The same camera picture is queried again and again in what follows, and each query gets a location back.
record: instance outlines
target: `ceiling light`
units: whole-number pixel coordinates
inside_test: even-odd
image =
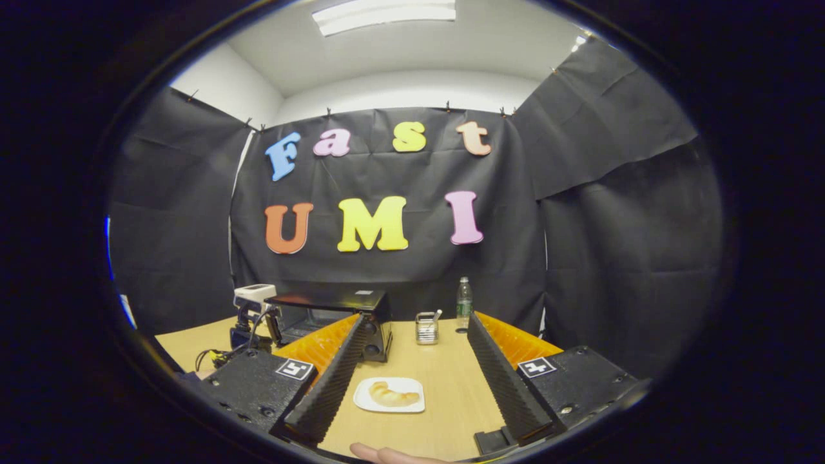
[[[355,0],[312,18],[324,37],[358,27],[397,21],[455,21],[455,0]]]

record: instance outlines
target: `hand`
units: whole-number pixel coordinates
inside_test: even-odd
[[[447,461],[441,459],[410,456],[388,447],[376,450],[363,443],[353,443],[350,445],[350,451],[359,458],[375,464],[447,464]]]

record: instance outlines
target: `wooden table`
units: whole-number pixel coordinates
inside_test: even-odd
[[[195,357],[207,348],[229,350],[229,328],[235,318],[172,334],[158,341],[185,370],[195,369]],[[467,342],[455,332],[455,320],[439,320],[439,342],[418,345],[415,323],[393,322],[389,361],[361,362],[352,374],[341,408],[320,448],[352,456],[349,446],[361,442],[447,461],[479,455],[473,434],[504,426],[493,393]],[[259,334],[268,334],[258,328]],[[201,369],[211,369],[205,360]],[[366,378],[409,377],[424,386],[426,408],[417,414],[375,413],[353,402],[355,388]]]

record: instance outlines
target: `water bottle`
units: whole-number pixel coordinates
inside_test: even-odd
[[[458,296],[455,298],[455,320],[460,329],[467,329],[471,312],[473,312],[473,291],[469,288],[469,279],[462,277],[459,282]]]

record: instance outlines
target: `black fabric curtain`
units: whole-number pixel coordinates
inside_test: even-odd
[[[705,147],[660,84],[594,38],[514,121],[547,236],[546,338],[657,376],[708,314],[719,272]]]
[[[399,153],[393,147],[400,122],[420,121],[427,144],[421,151]],[[468,121],[488,130],[486,156],[464,147],[456,127]],[[313,146],[329,129],[351,132],[350,152],[317,156]],[[295,170],[277,182],[266,150],[298,132]],[[438,109],[354,111],[298,121],[256,135],[238,176],[232,206],[233,268],[237,286],[275,283],[279,291],[296,286],[339,285],[388,290],[396,320],[417,312],[443,309],[455,314],[455,293],[468,276],[477,310],[537,333],[543,304],[545,269],[539,206],[521,154],[521,141],[509,119],[483,111]],[[454,245],[453,213],[444,196],[471,191],[478,244]],[[360,198],[369,212],[387,196],[404,196],[405,250],[363,247],[340,253],[341,200]],[[313,203],[306,245],[295,254],[275,254],[266,245],[264,210],[290,208],[282,235],[295,234],[292,206]]]
[[[250,132],[171,88],[123,143],[110,208],[115,284],[138,328],[163,334],[233,314],[229,203]]]
[[[394,149],[405,121],[426,128],[422,150]],[[469,121],[487,129],[491,153],[465,148],[456,128]],[[350,132],[347,154],[314,153],[331,129]],[[468,276],[477,310],[536,334],[544,308],[551,342],[588,344],[636,376],[656,376],[708,313],[722,243],[710,159],[667,91],[599,40],[571,54],[513,117],[369,110],[255,134],[233,195],[248,132],[170,89],[124,143],[111,254],[140,328],[229,317],[233,287],[253,283],[381,288],[396,320],[439,308],[450,317]],[[293,133],[294,170],[273,181],[266,151]],[[445,194],[456,191],[477,196],[480,243],[450,241]],[[374,214],[387,196],[406,199],[408,248],[339,252],[339,202],[361,199]],[[274,253],[264,210],[289,208],[281,234],[291,239],[297,203],[313,204],[306,243]]]

